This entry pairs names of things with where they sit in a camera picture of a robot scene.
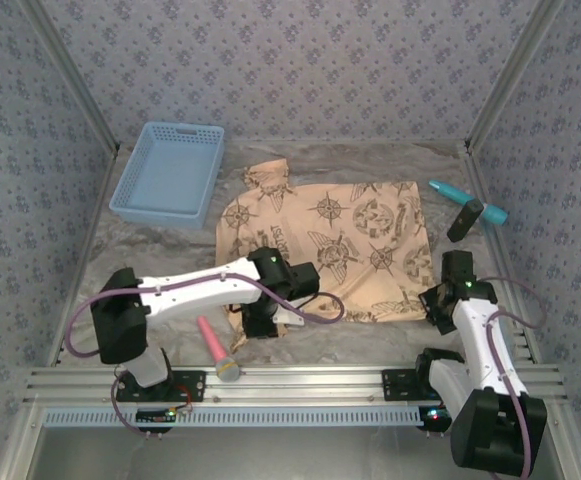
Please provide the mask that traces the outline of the peach printed t-shirt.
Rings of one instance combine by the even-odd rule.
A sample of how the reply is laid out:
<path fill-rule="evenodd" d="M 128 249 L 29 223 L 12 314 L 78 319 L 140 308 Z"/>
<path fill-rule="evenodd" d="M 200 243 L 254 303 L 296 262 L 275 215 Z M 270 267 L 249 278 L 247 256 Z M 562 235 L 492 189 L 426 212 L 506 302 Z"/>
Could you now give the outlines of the peach printed t-shirt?
<path fill-rule="evenodd" d="M 347 322 L 423 319 L 419 295 L 434 274 L 415 182 L 292 185 L 284 159 L 249 168 L 244 182 L 216 226 L 217 264 L 275 248 L 314 265 Z"/>

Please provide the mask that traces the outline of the black rectangular block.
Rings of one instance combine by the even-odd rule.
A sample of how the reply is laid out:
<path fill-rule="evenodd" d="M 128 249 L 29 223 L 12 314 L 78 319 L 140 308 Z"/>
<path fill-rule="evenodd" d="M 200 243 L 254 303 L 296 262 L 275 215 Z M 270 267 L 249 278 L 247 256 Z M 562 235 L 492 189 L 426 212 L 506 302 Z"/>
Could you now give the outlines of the black rectangular block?
<path fill-rule="evenodd" d="M 467 201 L 447 231 L 447 238 L 452 243 L 463 240 L 477 222 L 484 210 L 484 205 L 478 199 Z"/>

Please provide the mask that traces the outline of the teal plastic tool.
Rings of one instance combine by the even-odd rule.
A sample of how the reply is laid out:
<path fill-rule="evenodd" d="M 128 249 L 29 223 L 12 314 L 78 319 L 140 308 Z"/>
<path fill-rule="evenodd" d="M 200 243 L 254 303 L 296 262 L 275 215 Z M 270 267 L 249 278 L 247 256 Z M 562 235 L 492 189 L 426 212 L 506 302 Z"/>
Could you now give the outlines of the teal plastic tool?
<path fill-rule="evenodd" d="M 464 206 L 469 201 L 476 200 L 476 197 L 473 197 L 472 195 L 464 192 L 463 190 L 458 189 L 447 183 L 437 180 L 430 180 L 428 184 L 438 194 L 454 201 L 455 203 L 461 206 Z M 503 209 L 485 202 L 482 202 L 482 204 L 484 207 L 482 217 L 487 222 L 490 222 L 494 225 L 503 225 L 508 219 L 508 213 L 505 212 Z"/>

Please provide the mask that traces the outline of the pink toy microphone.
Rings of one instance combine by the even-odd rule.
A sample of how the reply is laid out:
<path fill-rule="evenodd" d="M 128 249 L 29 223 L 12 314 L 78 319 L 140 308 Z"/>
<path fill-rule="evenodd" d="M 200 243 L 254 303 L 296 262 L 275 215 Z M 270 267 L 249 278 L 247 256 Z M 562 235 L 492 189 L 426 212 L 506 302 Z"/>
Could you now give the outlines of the pink toy microphone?
<path fill-rule="evenodd" d="M 237 362 L 227 353 L 205 316 L 197 318 L 197 325 L 206 343 L 206 347 L 213 357 L 215 372 L 219 380 L 226 383 L 236 382 L 241 375 Z"/>

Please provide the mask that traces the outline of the blue plastic basket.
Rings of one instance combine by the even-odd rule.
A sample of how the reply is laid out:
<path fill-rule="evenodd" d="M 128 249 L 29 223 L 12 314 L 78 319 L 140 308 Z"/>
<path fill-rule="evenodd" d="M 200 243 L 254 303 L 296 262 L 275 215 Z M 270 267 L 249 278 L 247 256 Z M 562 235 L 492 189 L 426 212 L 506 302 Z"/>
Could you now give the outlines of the blue plastic basket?
<path fill-rule="evenodd" d="M 148 122 L 109 208 L 126 222 L 200 230 L 223 155 L 219 126 Z"/>

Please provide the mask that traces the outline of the grey metal panel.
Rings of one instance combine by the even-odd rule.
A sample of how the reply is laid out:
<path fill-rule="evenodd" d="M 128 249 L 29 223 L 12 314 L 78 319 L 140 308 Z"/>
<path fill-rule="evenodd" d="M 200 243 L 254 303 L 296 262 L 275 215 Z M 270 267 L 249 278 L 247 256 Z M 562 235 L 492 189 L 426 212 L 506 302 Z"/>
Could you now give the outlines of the grey metal panel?
<path fill-rule="evenodd" d="M 49 428 L 27 480 L 492 480 L 457 467 L 446 437 L 411 427 Z"/>

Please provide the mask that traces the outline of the aluminium frame side rail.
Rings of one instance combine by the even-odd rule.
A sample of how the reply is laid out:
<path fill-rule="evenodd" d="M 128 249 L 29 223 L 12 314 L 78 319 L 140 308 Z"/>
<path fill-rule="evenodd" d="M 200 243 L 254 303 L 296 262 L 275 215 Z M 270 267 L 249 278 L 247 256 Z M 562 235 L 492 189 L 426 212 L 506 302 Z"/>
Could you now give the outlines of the aluminium frame side rail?
<path fill-rule="evenodd" d="M 58 359 L 64 347 L 66 326 L 73 314 L 73 309 L 77 305 L 79 288 L 87 269 L 101 211 L 107 203 L 106 196 L 109 191 L 111 178 L 114 175 L 118 157 L 118 152 L 113 153 L 105 170 L 84 244 L 77 262 L 76 273 L 73 276 L 67 293 L 67 300 L 61 311 L 60 321 L 56 329 L 56 334 L 53 337 L 48 358 L 42 367 L 30 368 L 24 371 L 26 384 L 22 390 L 23 394 L 28 393 L 28 387 L 31 382 L 30 378 L 34 373 L 54 374 L 56 372 Z M 38 396 L 34 396 L 32 399 L 25 397 L 20 403 L 19 410 L 11 423 L 12 430 L 0 459 L 0 480 L 28 480 L 39 439 L 42 437 L 44 430 L 47 409 L 48 406 L 44 403 L 44 400 Z"/>
<path fill-rule="evenodd" d="M 483 230 L 495 271 L 507 279 L 503 282 L 501 294 L 505 306 L 515 315 L 528 320 L 534 304 L 521 287 L 508 281 L 515 278 L 516 274 L 504 240 L 503 230 L 500 226 L 489 222 L 485 224 Z M 515 349 L 515 362 L 519 364 L 517 370 L 558 375 L 559 368 L 544 361 L 535 331 L 517 323 L 513 323 L 512 327 L 519 330 L 526 341 L 524 347 L 519 346 Z M 552 394 L 545 400 L 546 430 L 550 434 L 551 447 L 557 457 L 563 479 L 581 480 L 581 434 L 576 425 L 569 398 L 565 394 L 563 381 L 557 379 L 552 383 L 539 382 L 537 385 L 548 389 Z"/>

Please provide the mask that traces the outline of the aluminium mounting rail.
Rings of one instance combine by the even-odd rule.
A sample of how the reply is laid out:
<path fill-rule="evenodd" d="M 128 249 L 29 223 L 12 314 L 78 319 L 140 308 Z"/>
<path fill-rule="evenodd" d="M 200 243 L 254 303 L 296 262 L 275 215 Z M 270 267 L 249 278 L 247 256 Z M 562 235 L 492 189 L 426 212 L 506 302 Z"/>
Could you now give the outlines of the aluminium mounting rail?
<path fill-rule="evenodd" d="M 204 402 L 221 405 L 369 405 L 384 401 L 383 366 L 299 365 L 248 367 L 234 383 L 206 373 Z M 38 368 L 30 371 L 24 398 L 47 405 L 97 405 L 109 400 L 109 368 Z"/>

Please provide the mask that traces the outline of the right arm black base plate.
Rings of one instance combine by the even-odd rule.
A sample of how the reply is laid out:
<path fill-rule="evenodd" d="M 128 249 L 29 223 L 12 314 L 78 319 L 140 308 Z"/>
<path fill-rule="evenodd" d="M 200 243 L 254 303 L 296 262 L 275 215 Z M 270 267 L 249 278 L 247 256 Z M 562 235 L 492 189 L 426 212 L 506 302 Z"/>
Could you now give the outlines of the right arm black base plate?
<path fill-rule="evenodd" d="M 439 401 L 439 394 L 416 369 L 385 369 L 381 372 L 385 401 Z"/>

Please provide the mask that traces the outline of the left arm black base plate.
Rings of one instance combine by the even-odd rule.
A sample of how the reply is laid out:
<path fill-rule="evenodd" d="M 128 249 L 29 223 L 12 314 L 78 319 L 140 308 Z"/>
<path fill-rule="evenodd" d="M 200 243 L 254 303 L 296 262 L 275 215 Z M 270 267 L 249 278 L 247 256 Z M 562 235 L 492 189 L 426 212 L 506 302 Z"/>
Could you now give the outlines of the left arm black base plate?
<path fill-rule="evenodd" d="M 159 384 L 141 387 L 133 375 L 123 373 L 120 377 L 122 388 L 117 388 L 115 399 L 122 403 L 172 403 L 185 404 L 204 400 L 206 372 L 202 370 L 172 371 Z"/>

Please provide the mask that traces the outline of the aluminium frame post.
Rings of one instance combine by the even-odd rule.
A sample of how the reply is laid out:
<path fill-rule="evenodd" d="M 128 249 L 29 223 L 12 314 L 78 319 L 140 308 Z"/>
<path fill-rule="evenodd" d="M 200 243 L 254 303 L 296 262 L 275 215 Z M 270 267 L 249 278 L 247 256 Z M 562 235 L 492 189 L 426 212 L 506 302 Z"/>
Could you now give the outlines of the aluminium frame post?
<path fill-rule="evenodd" d="M 108 126 L 85 79 L 71 57 L 59 30 L 46 11 L 41 0 L 17 0 L 23 13 L 30 22 L 39 41 L 45 48 L 54 66 L 62 77 L 66 88 L 102 147 L 112 156 L 118 153 L 119 145 Z"/>
<path fill-rule="evenodd" d="M 564 3 L 565 0 L 536 1 L 465 139 L 469 154 L 478 152 L 484 144 Z"/>

